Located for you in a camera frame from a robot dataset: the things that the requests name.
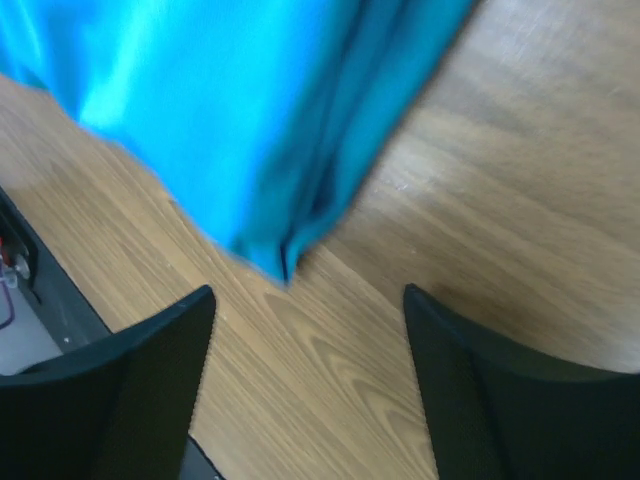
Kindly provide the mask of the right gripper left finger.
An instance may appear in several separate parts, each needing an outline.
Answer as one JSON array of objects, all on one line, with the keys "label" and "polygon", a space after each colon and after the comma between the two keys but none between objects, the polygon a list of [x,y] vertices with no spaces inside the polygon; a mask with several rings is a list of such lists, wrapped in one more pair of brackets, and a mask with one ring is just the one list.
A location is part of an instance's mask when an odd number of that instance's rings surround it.
[{"label": "right gripper left finger", "polygon": [[204,285],[144,321],[2,377],[2,478],[179,478],[215,311]]}]

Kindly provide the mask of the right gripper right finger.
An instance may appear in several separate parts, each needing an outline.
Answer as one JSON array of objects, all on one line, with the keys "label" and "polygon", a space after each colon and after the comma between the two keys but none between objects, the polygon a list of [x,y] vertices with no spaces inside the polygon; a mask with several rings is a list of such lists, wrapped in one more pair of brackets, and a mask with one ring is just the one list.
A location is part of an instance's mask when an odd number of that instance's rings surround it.
[{"label": "right gripper right finger", "polygon": [[403,310],[439,478],[638,478],[638,374],[527,347],[414,284]]}]

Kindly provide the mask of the teal blue t shirt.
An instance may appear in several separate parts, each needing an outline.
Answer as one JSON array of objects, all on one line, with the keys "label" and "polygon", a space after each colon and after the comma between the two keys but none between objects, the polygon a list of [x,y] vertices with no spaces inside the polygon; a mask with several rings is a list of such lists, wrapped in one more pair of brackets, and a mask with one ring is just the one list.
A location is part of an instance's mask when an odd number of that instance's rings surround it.
[{"label": "teal blue t shirt", "polygon": [[288,282],[349,209],[469,1],[5,1],[1,71]]}]

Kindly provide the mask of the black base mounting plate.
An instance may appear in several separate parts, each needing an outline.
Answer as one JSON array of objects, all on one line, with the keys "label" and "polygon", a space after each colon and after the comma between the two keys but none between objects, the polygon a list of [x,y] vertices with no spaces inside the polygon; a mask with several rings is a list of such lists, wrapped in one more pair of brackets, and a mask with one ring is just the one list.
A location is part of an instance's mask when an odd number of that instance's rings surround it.
[{"label": "black base mounting plate", "polygon": [[110,334],[6,193],[1,194],[1,374]]}]

